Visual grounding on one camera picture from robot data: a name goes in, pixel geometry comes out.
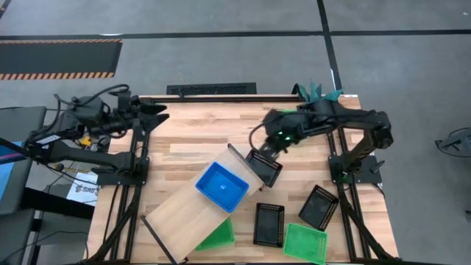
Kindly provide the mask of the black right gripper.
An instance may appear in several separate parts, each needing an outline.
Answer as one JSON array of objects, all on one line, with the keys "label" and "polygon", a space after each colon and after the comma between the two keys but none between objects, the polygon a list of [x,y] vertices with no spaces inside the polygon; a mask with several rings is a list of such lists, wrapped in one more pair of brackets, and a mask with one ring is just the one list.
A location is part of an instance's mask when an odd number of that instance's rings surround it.
[{"label": "black right gripper", "polygon": [[292,144],[305,138],[302,130],[304,115],[271,109],[263,118],[266,138],[258,152],[265,158],[276,161],[280,154]]}]

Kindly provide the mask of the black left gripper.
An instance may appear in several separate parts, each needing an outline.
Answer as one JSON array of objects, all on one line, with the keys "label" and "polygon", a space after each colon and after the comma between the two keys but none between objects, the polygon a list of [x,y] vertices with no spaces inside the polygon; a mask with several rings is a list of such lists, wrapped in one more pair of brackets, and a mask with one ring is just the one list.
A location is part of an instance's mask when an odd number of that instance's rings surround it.
[{"label": "black left gripper", "polygon": [[[159,114],[167,109],[165,105],[142,104],[138,96],[132,96],[130,91],[118,92],[118,125],[120,130],[145,127],[157,127],[169,118],[168,113]],[[142,119],[144,114],[156,114]]]}]

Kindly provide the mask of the black plastic basket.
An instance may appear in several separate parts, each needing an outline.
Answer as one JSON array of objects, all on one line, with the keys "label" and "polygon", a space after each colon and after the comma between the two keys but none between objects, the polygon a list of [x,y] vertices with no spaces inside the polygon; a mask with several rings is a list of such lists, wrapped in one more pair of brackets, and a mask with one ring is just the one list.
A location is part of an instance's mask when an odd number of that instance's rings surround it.
[{"label": "black plastic basket", "polygon": [[259,202],[256,205],[253,244],[265,247],[283,246],[285,208]]},{"label": "black plastic basket", "polygon": [[280,163],[268,160],[255,150],[251,150],[248,153],[246,161],[257,176],[263,181],[263,184],[269,188],[273,187],[283,169],[283,166]]},{"label": "black plastic basket", "polygon": [[339,199],[319,185],[315,185],[298,217],[317,230],[325,231],[338,206]]}]

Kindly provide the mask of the blue plastic basket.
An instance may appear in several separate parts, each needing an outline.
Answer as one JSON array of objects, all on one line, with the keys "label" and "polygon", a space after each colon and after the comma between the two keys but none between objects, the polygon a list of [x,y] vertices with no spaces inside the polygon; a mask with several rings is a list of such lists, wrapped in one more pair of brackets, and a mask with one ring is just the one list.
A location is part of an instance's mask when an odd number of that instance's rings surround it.
[{"label": "blue plastic basket", "polygon": [[195,184],[196,189],[228,213],[232,213],[249,184],[218,162],[213,162]]}]

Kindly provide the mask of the wooden shelf with black legs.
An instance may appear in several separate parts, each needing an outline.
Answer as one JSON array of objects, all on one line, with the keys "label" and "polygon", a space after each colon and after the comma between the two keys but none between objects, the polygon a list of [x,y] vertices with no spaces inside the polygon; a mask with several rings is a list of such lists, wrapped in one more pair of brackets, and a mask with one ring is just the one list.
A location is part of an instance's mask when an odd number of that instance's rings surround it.
[{"label": "wooden shelf with black legs", "polygon": [[[245,157],[232,144],[228,144],[226,150],[214,160],[249,185],[245,199],[263,185]],[[144,223],[148,225],[150,233],[175,263],[183,261],[197,245],[230,217],[230,213],[196,189],[196,183],[203,174],[203,171],[198,172],[144,217]]]}]

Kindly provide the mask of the black floor grille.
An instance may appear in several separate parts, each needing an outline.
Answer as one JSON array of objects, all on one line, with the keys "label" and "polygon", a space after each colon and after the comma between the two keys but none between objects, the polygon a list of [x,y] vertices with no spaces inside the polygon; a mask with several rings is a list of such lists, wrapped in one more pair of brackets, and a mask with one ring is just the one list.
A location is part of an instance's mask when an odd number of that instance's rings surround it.
[{"label": "black floor grille", "polygon": [[197,96],[197,95],[227,95],[227,94],[257,94],[255,82],[168,85],[167,95]]}]

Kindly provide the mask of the green potted plant leaves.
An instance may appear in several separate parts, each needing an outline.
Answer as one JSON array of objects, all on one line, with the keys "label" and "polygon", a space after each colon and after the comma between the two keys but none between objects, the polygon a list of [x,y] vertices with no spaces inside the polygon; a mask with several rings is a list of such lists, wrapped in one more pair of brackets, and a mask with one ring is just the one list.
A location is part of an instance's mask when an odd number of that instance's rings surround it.
[{"label": "green potted plant leaves", "polygon": [[339,97],[343,94],[343,90],[335,90],[329,93],[322,93],[322,85],[316,85],[314,82],[310,82],[309,89],[306,89],[303,85],[296,84],[293,92],[298,95],[302,102],[312,103],[320,100],[328,100],[337,102]]}]

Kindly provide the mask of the white printed paper sheet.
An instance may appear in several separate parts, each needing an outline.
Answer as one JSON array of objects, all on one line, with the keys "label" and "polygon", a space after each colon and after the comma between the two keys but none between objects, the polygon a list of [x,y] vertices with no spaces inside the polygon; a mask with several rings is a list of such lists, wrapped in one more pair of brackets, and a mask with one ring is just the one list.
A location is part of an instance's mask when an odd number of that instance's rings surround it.
[{"label": "white printed paper sheet", "polygon": [[97,175],[93,172],[79,172],[76,179],[71,184],[66,199],[95,206],[99,193],[99,187],[96,184]]}]

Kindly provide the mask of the black mat with hazard stripes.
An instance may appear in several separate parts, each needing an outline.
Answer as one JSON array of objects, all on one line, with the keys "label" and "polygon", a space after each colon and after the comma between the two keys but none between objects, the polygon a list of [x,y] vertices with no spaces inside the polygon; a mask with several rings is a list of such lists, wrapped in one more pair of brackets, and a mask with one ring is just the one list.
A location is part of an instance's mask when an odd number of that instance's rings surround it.
[{"label": "black mat with hazard stripes", "polygon": [[121,39],[2,40],[0,80],[111,78],[122,45]]}]

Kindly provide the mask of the dark grey desk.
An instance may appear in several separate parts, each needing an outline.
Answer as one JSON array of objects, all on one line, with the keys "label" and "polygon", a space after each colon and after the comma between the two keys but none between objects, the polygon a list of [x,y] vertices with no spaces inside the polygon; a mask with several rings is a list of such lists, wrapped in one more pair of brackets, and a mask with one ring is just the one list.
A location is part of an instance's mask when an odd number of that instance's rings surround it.
[{"label": "dark grey desk", "polygon": [[[43,126],[45,107],[18,107],[0,110],[0,138],[8,141],[25,142],[29,133]],[[12,163],[12,170],[6,185],[0,185],[0,215],[16,212],[30,173],[32,161]]]}]

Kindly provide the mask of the blue screen panel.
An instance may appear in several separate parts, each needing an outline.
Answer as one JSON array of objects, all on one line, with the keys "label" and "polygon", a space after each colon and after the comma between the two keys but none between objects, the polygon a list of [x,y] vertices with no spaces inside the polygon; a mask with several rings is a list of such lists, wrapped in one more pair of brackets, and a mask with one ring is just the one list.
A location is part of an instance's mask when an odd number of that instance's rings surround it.
[{"label": "blue screen panel", "polygon": [[5,144],[0,144],[0,201],[6,191],[14,163],[25,158],[22,152],[11,149]]}]

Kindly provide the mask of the black fan base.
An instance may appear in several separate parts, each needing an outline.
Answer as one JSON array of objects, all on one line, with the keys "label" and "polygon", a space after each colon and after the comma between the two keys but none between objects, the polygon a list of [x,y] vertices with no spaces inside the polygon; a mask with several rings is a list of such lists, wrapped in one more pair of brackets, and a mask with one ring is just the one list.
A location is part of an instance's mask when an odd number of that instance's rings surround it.
[{"label": "black fan base", "polygon": [[443,154],[456,158],[471,158],[471,127],[462,127],[448,134],[444,140],[435,141]]}]

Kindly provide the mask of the black aluminium table frame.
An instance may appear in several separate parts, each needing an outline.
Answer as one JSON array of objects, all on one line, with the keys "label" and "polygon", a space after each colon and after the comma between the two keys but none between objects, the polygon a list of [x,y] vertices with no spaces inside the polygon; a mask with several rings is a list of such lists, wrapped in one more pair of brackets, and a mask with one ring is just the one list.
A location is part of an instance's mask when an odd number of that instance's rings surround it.
[{"label": "black aluminium table frame", "polygon": [[[214,96],[212,102],[169,102],[176,96],[142,96],[155,101],[167,101],[170,118],[152,132],[148,182],[142,189],[138,218],[153,212],[161,203],[202,171],[231,143],[240,153],[250,151],[249,131],[259,124],[266,113],[276,108],[293,110],[300,102],[294,95]],[[330,180],[327,157],[330,155],[327,136],[319,135],[303,141],[281,154],[283,170],[273,188],[257,191],[241,202],[232,215],[235,242],[218,249],[193,251],[189,263],[300,263],[303,260],[283,254],[281,248],[258,246],[252,243],[255,207],[257,202],[285,206],[285,224],[306,225],[298,213],[315,185],[337,196]],[[89,256],[102,245],[107,216],[115,188],[106,186],[99,191],[88,234]],[[357,184],[358,198],[365,225],[375,239],[391,255],[399,256],[382,193],[370,184]],[[326,230],[328,234],[327,261],[350,261],[340,207],[336,209]],[[143,222],[138,220],[132,248],[132,264],[169,263],[162,249]]]}]

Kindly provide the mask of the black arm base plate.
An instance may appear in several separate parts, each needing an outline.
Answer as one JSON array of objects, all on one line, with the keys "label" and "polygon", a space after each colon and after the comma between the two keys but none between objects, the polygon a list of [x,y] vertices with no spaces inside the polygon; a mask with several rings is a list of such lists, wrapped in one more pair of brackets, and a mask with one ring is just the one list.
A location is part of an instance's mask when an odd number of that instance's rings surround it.
[{"label": "black arm base plate", "polygon": [[380,167],[385,163],[384,160],[378,161],[374,155],[369,155],[361,161],[359,170],[347,172],[341,167],[339,156],[328,158],[330,174],[333,183],[352,184],[352,183],[382,183]]},{"label": "black arm base plate", "polygon": [[137,159],[132,170],[98,173],[96,184],[98,186],[140,186],[147,181],[149,159]]}]

